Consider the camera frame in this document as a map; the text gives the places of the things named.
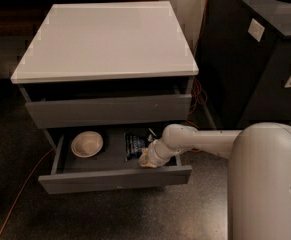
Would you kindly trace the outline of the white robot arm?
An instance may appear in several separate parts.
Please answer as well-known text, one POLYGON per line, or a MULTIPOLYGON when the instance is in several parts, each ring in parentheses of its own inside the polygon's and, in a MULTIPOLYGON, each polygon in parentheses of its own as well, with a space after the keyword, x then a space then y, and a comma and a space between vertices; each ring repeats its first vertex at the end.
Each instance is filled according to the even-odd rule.
POLYGON ((191 149, 228 157, 228 240, 291 240, 291 126, 200 131, 171 124, 139 164, 161 167, 191 149))

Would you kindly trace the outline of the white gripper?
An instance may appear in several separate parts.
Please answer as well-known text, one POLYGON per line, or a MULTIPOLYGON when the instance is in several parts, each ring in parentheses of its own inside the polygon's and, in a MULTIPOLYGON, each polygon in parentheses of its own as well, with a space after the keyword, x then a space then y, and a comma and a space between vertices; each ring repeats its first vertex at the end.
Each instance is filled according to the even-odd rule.
POLYGON ((154 140, 148 148, 142 151, 139 157, 139 165, 144 168, 161 167, 167 164, 177 154, 178 152, 175 149, 168 147, 161 139, 154 140))

